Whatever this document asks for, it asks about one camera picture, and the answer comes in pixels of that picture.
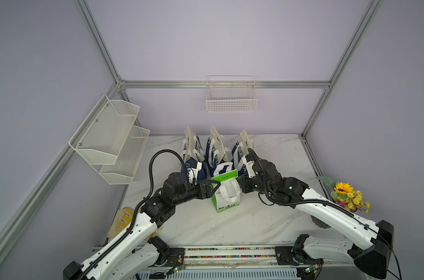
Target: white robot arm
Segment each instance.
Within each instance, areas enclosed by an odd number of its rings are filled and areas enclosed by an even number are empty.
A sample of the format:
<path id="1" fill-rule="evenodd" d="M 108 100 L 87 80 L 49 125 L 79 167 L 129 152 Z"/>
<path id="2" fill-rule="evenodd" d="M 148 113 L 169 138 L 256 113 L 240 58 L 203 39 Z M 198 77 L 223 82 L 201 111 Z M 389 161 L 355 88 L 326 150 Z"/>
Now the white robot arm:
<path id="1" fill-rule="evenodd" d="M 220 186 L 219 182 L 190 181 L 184 174 L 170 174 L 161 193 L 153 193 L 152 163 L 162 153 L 175 154 L 187 171 L 181 157 L 172 150 L 156 153 L 150 161 L 150 193 L 136 206 L 133 221 L 99 252 L 81 264 L 72 262 L 63 272 L 64 280 L 122 280 L 141 269 L 163 263 L 168 246 L 160 238 L 149 240 L 138 252 L 133 249 L 175 213 L 175 206 L 192 199 L 208 199 Z M 346 239 L 331 240 L 301 234 L 292 247 L 277 254 L 290 265 L 319 264 L 319 259 L 333 259 L 352 263 L 362 272 L 386 278 L 392 251 L 394 227 L 386 221 L 375 223 L 354 215 L 322 197 L 306 183 L 293 178 L 282 178 L 271 162 L 261 160 L 252 149 L 243 158 L 248 174 L 238 177 L 243 193 L 257 191 L 271 202 L 307 212 L 342 233 Z"/>

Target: marble table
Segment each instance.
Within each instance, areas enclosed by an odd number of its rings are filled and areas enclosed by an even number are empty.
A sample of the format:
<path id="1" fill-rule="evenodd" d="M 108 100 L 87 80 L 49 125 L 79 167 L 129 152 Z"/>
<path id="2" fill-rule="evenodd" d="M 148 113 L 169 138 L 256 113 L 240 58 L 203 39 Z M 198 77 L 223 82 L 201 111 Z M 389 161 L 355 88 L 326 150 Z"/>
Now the marble table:
<path id="1" fill-rule="evenodd" d="M 236 135 L 224 136 L 233 143 Z M 276 165 L 283 177 L 296 177 L 322 193 L 312 165 L 297 134 L 249 135 L 260 158 Z M 208 135 L 199 136 L 205 148 Z M 150 188 L 148 164 L 159 150 L 172 149 L 179 154 L 184 136 L 150 136 L 134 181 L 129 185 L 122 206 L 134 209 Z M 153 163 L 154 189 L 162 187 L 172 172 L 181 170 L 178 159 L 169 153 Z M 291 244 L 299 234 L 319 238 L 342 238 L 332 228 L 317 227 L 307 213 L 286 206 L 267 206 L 257 193 L 242 193 L 240 205 L 217 213 L 212 201 L 194 199 L 176 206 L 175 215 L 164 223 L 158 235 L 169 245 L 263 245 Z"/>

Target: wire basket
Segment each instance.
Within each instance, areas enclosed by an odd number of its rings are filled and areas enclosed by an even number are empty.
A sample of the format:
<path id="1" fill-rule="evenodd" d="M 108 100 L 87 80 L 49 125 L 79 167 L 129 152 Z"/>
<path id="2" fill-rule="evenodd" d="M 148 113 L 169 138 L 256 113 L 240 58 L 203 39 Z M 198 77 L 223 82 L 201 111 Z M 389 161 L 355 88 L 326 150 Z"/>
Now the wire basket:
<path id="1" fill-rule="evenodd" d="M 255 76 L 207 76 L 208 113 L 251 113 L 257 101 Z"/>
<path id="2" fill-rule="evenodd" d="M 90 165 L 113 165 L 139 112 L 139 106 L 108 100 L 75 146 Z"/>
<path id="3" fill-rule="evenodd" d="M 106 182 L 126 185 L 133 181 L 149 134 L 150 131 L 145 128 L 131 127 L 116 164 L 103 165 L 99 172 Z"/>
<path id="4" fill-rule="evenodd" d="M 86 132 L 82 135 L 81 125 L 69 140 L 69 145 L 110 185 L 130 184 L 136 175 L 150 134 L 134 125 L 138 112 L 139 106 L 104 95 L 85 120 L 91 122 Z"/>

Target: ventilation grille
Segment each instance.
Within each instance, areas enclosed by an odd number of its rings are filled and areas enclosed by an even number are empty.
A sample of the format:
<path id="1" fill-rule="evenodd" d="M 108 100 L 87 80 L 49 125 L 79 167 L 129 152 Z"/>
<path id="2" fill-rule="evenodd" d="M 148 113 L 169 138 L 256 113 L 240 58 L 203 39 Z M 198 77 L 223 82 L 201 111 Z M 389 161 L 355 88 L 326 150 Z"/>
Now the ventilation grille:
<path id="1" fill-rule="evenodd" d="M 139 272 L 141 280 L 149 280 L 157 270 Z M 300 280 L 295 268 L 237 268 L 237 269 L 187 269 L 169 275 L 168 279 L 246 279 L 246 280 Z"/>

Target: yellow flower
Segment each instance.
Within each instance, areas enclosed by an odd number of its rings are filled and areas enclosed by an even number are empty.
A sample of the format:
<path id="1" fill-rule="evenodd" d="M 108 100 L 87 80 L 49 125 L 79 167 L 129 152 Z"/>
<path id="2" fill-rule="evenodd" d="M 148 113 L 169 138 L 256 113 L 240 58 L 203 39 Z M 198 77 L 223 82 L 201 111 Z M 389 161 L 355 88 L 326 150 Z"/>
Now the yellow flower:
<path id="1" fill-rule="evenodd" d="M 347 208 L 349 208 L 349 210 L 354 210 L 355 209 L 353 203 L 351 203 L 351 202 L 349 204 L 347 204 Z"/>
<path id="2" fill-rule="evenodd" d="M 352 187 L 347 183 L 337 183 L 336 188 L 334 189 L 337 193 L 347 195 L 348 193 L 355 193 Z"/>
<path id="3" fill-rule="evenodd" d="M 360 204 L 360 202 L 361 202 L 361 199 L 360 199 L 359 197 L 355 197 L 355 198 L 353 199 L 353 203 L 354 203 L 354 204 L 356 204 L 356 205 L 359 205 L 359 204 Z"/>

